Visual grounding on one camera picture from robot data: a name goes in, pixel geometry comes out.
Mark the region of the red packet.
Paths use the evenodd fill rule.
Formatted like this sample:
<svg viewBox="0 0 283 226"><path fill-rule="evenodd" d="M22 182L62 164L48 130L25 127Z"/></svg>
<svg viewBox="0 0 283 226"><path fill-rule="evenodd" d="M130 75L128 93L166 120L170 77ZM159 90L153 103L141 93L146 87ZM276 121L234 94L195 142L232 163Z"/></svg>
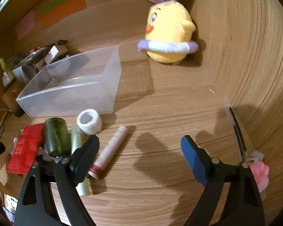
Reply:
<svg viewBox="0 0 283 226"><path fill-rule="evenodd" d="M7 165L8 173L27 174L44 141L44 123L26 126L16 142L13 154Z"/></svg>

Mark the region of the white tape roll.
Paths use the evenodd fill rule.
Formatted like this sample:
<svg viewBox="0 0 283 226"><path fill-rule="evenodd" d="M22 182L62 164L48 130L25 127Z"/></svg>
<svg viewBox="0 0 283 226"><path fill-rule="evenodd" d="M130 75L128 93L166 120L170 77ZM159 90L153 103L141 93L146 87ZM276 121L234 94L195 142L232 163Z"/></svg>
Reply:
<svg viewBox="0 0 283 226"><path fill-rule="evenodd" d="M102 130L102 119L94 109L86 109L77 116L78 127L86 134L94 135Z"/></svg>

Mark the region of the black pen in sleeve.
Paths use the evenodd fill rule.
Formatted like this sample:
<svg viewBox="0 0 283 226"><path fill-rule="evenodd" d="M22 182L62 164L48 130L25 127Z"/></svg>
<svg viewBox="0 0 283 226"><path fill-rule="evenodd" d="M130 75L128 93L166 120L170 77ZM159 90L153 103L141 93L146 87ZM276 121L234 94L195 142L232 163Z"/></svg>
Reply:
<svg viewBox="0 0 283 226"><path fill-rule="evenodd" d="M228 99L224 96L224 108L226 116L228 117L229 123L232 127L240 162L245 162L247 159L246 144L238 120L235 116L233 107L230 105Z"/></svg>

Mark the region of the stack of books and papers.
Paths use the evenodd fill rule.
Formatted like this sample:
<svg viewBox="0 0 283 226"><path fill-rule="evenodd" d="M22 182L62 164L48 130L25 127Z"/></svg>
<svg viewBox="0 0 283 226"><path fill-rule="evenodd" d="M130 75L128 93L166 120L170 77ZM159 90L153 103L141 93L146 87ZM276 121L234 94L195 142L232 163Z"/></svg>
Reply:
<svg viewBox="0 0 283 226"><path fill-rule="evenodd" d="M67 43L68 43L68 40L59 40L56 43L49 44L49 45L38 47L38 48L34 49L27 57L25 57L23 60L21 60L13 68L13 73L15 74L17 80L19 82L24 83L25 85L28 84L30 82L30 80L32 80L33 77L40 70L42 70L45 66L47 66L47 64L44 61L44 58L47 55L47 53L49 52L49 50L54 45L64 45L64 46L66 46ZM59 57L55 61L64 58L66 55Z"/></svg>

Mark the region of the yellow green spray bottle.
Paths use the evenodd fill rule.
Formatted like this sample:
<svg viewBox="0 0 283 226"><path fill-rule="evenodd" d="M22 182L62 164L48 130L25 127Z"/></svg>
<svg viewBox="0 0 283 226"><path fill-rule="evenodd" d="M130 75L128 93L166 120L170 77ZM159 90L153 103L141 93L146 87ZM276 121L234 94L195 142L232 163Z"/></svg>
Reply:
<svg viewBox="0 0 283 226"><path fill-rule="evenodd" d="M3 57L0 58L0 65L3 71L6 73L10 81L13 81L16 76L14 75L13 71L9 69Z"/></svg>

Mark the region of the clear plastic storage bin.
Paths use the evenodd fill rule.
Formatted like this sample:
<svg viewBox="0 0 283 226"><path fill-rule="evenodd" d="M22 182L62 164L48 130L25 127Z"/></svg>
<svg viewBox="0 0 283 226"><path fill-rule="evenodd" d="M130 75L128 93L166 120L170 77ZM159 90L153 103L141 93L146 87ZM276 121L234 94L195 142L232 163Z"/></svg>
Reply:
<svg viewBox="0 0 283 226"><path fill-rule="evenodd" d="M32 119L79 115L85 109L110 114L121 74L119 45L86 51L45 66L16 101Z"/></svg>

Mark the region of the yellow chick plush toy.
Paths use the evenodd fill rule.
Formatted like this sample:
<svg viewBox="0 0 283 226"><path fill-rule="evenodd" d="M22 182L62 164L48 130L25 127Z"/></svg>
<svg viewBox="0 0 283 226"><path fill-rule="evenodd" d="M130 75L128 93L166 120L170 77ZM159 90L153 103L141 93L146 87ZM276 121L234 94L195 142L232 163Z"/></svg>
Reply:
<svg viewBox="0 0 283 226"><path fill-rule="evenodd" d="M192 41L196 26L187 9L178 0L148 0L149 8L145 38L137 44L154 61L164 64L180 63L187 55L198 51Z"/></svg>

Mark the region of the pink lip balm tube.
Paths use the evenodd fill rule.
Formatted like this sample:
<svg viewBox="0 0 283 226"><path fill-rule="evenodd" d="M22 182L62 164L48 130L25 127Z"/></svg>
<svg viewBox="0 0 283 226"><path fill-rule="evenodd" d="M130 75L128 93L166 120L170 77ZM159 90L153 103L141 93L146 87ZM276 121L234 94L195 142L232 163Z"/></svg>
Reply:
<svg viewBox="0 0 283 226"><path fill-rule="evenodd" d="M91 168L89 168L88 174L91 177L99 179L101 173L106 169L113 156L118 151L118 148L125 140L126 136L128 135L128 132L128 128L123 125L118 128L118 130L109 140L108 144L105 146L105 148L102 150L95 162L92 164Z"/></svg>

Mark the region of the small white cardboard box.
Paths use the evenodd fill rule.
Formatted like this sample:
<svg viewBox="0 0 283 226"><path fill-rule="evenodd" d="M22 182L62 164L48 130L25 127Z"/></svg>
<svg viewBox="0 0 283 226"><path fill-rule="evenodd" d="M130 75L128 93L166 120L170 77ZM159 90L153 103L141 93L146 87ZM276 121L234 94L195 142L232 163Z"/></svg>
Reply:
<svg viewBox="0 0 283 226"><path fill-rule="evenodd" d="M54 45L47 55L44 58L45 63L51 64L53 63L56 59L58 59L61 56L64 56L68 53L68 49L64 45Z"/></svg>

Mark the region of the dark green pump bottle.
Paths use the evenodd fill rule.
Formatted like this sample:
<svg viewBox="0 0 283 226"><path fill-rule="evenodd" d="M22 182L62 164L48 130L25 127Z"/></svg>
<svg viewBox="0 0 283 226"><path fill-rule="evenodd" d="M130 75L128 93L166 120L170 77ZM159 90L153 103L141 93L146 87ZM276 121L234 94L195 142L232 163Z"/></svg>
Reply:
<svg viewBox="0 0 283 226"><path fill-rule="evenodd" d="M44 149L51 157L68 157L71 154L71 140L66 121L54 117L45 122Z"/></svg>

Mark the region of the green sticky note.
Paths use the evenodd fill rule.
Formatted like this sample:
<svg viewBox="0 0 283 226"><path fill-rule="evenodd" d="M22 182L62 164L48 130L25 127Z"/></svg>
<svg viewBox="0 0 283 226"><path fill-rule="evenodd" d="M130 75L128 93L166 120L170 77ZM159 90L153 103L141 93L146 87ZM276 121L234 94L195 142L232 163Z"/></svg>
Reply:
<svg viewBox="0 0 283 226"><path fill-rule="evenodd" d="M42 9L41 9L41 13L44 14L44 13L47 13L49 12L50 10L54 9L55 7L61 5L62 3L66 2L68 0L52 0L48 3L46 3Z"/></svg>

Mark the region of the pink sticky note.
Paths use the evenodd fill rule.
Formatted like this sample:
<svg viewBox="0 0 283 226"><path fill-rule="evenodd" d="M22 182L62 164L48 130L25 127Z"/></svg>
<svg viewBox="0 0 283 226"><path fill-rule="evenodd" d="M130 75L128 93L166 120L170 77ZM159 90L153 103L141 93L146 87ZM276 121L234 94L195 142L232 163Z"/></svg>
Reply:
<svg viewBox="0 0 283 226"><path fill-rule="evenodd" d="M30 11L15 27L17 38L20 39L24 37L35 26L36 26L35 15L33 11Z"/></svg>

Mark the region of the pale green cream tube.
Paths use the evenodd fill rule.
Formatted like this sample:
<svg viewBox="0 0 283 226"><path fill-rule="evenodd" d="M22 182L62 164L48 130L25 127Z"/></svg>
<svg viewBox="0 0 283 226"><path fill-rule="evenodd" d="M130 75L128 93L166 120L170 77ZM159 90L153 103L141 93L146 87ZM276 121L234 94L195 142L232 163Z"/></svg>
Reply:
<svg viewBox="0 0 283 226"><path fill-rule="evenodd" d="M82 143L82 133L81 129L78 126L71 128L71 154L75 152L78 148L81 148L83 145ZM91 195L90 188L89 188L89 180L85 177L84 181L79 183L76 186L76 190L79 196L88 196Z"/></svg>

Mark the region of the pink paw keychain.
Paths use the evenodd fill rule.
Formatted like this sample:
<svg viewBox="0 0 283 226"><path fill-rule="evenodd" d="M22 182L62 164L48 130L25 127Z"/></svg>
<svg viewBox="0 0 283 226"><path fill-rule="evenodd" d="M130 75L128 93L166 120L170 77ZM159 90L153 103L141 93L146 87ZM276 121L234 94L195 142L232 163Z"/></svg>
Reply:
<svg viewBox="0 0 283 226"><path fill-rule="evenodd" d="M263 162L263 158L264 154L262 152L253 150L250 156L246 159L260 193L266 189L269 183L269 166Z"/></svg>

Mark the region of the orange sticky note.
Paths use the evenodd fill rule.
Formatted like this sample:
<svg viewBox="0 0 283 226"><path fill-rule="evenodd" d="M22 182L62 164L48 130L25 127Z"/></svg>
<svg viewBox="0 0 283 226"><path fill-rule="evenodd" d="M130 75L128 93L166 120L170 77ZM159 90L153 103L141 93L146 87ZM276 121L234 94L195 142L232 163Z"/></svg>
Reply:
<svg viewBox="0 0 283 226"><path fill-rule="evenodd" d="M40 24L42 27L51 26L61 19L85 10L86 8L87 5L85 0L66 0L41 15Z"/></svg>

